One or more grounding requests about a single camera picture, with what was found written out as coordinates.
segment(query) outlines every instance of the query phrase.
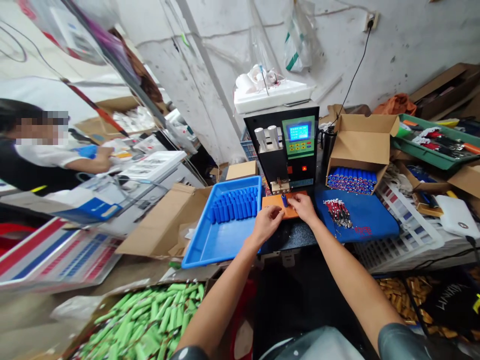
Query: power outlet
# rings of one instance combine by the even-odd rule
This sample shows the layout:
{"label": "power outlet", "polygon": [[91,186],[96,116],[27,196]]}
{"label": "power outlet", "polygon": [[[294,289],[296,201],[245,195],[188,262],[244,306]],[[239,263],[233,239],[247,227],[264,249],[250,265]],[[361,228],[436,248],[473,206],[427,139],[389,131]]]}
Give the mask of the power outlet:
{"label": "power outlet", "polygon": [[371,11],[366,14],[366,20],[365,20],[365,28],[363,29],[363,32],[366,33],[369,31],[369,21],[373,20],[373,26],[371,27],[372,30],[375,30],[377,28],[377,25],[379,23],[379,17],[380,13],[378,11]]}

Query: spot welding machine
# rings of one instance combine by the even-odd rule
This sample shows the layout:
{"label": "spot welding machine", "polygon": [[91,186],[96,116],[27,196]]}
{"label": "spot welding machine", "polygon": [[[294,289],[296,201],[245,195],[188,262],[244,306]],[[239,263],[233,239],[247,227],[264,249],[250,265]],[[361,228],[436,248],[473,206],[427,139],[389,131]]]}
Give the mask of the spot welding machine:
{"label": "spot welding machine", "polygon": [[268,187],[272,195],[281,197],[279,204],[284,208],[288,207],[287,198],[291,192],[315,184],[319,109],[314,102],[308,101],[256,111],[243,117]]}

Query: green plastic tray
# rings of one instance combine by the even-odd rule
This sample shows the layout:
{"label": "green plastic tray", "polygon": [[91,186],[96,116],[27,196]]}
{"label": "green plastic tray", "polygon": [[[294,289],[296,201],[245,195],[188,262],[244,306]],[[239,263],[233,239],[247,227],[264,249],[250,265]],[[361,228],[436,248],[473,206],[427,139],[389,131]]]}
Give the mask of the green plastic tray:
{"label": "green plastic tray", "polygon": [[[441,128],[441,133],[447,135],[451,139],[459,139],[464,143],[480,147],[480,138],[477,136],[469,135],[467,133],[451,129],[446,126],[438,125],[433,122],[407,114],[401,114],[399,115],[399,117],[401,122],[403,122],[404,120],[409,120],[412,123],[417,123],[425,129],[439,127]],[[480,159],[480,155],[472,155],[456,159],[439,153],[438,151],[430,150],[405,138],[395,137],[393,140],[393,144],[397,149],[400,149],[403,152],[419,158],[426,163],[432,164],[433,166],[436,166],[437,168],[442,170],[456,171],[460,169],[462,164],[470,163],[474,160]]]}

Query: hand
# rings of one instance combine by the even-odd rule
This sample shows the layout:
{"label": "hand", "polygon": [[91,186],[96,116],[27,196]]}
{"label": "hand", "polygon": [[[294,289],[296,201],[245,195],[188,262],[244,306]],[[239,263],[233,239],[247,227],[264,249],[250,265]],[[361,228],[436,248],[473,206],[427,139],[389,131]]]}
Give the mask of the hand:
{"label": "hand", "polygon": [[99,146],[96,150],[96,155],[97,156],[101,156],[101,157],[105,157],[105,158],[108,158],[110,155],[112,155],[112,153],[114,152],[114,148],[113,147],[103,147],[103,146]]}
{"label": "hand", "polygon": [[280,206],[267,206],[263,208],[257,215],[255,227],[251,235],[245,241],[246,245],[252,246],[256,252],[262,245],[274,234],[278,229],[285,212]]}
{"label": "hand", "polygon": [[288,199],[288,203],[295,209],[300,219],[307,224],[312,220],[318,219],[310,196],[297,193]]}

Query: plastic container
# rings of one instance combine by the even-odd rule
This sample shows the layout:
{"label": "plastic container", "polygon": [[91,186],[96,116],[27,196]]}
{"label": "plastic container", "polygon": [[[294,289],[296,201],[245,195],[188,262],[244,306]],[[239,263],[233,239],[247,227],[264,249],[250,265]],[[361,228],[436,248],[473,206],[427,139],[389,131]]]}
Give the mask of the plastic container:
{"label": "plastic container", "polygon": [[[211,189],[210,196],[201,214],[195,235],[181,263],[184,269],[233,259],[240,251],[245,239],[252,233],[255,217],[212,224],[209,218],[210,208],[223,193],[233,190],[257,187],[262,193],[260,176],[219,182]],[[257,212],[262,208],[262,197],[257,196]]]}
{"label": "plastic container", "polygon": [[[413,200],[405,197],[390,182],[382,182],[377,188],[377,194],[383,205],[399,222],[400,234],[398,238],[355,244],[360,262],[370,273],[411,270],[428,260],[436,260],[472,248],[464,237],[445,231],[438,217],[420,214],[415,209]],[[451,257],[435,262],[429,269],[448,268],[474,260],[474,254],[471,252],[462,257]]]}
{"label": "plastic container", "polygon": [[257,156],[257,152],[255,151],[255,147],[252,142],[252,139],[250,138],[249,132],[247,131],[247,128],[243,130],[243,135],[241,136],[240,144],[241,144],[241,147],[243,148],[243,151],[245,152],[246,157],[248,158],[248,161],[259,159],[259,157]]}
{"label": "plastic container", "polygon": [[[476,147],[480,147],[480,138],[477,136],[469,135],[467,133],[451,129],[446,126],[438,125],[427,120],[423,120],[418,117],[410,116],[407,114],[401,114],[400,121],[408,120],[413,123],[417,123],[424,129],[439,127],[441,133],[447,135],[453,140],[461,140],[464,143],[472,144]],[[463,158],[455,159],[453,157],[444,155],[438,151],[430,150],[424,146],[418,145],[405,138],[395,137],[395,147],[403,152],[410,154],[416,158],[436,166],[442,170],[458,170],[463,163],[471,162],[475,159],[480,159],[480,155],[466,156]]]}

